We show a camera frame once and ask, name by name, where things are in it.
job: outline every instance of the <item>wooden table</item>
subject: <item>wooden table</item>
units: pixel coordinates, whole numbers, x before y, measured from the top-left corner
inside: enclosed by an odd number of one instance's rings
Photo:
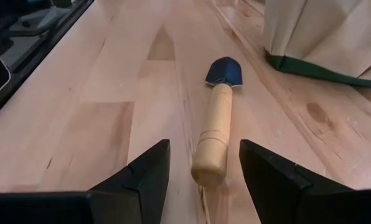
[[[371,90],[285,75],[263,59],[250,0],[96,0],[0,111],[0,192],[86,190],[162,138],[162,223],[258,223],[238,147],[250,139],[356,189],[371,188]],[[200,194],[192,153],[210,64],[238,60],[226,183]]]

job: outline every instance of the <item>shovel handle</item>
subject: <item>shovel handle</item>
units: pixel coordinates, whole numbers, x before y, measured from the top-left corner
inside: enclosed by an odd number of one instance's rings
[[[227,172],[232,95],[233,91],[227,84],[213,88],[207,119],[191,167],[192,177],[204,187],[218,186]]]

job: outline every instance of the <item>wooden handle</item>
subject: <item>wooden handle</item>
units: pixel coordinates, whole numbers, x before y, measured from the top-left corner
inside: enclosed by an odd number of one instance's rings
[[[213,88],[209,112],[191,167],[192,177],[204,187],[217,186],[225,178],[232,95],[231,87],[226,84]]]

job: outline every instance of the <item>wood grain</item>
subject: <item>wood grain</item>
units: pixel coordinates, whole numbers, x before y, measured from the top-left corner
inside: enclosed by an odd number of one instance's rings
[[[238,158],[250,139],[353,188],[371,188],[371,90],[264,60],[252,0],[96,0],[0,111],[0,192],[87,189],[171,140],[162,223],[259,223]],[[192,155],[210,64],[242,66],[225,183],[201,189]]]

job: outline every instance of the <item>green trim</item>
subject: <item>green trim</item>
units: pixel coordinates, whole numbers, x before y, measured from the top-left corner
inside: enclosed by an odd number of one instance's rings
[[[273,68],[280,72],[371,88],[371,80],[349,77],[299,59],[287,56],[275,56],[266,51],[266,60]]]

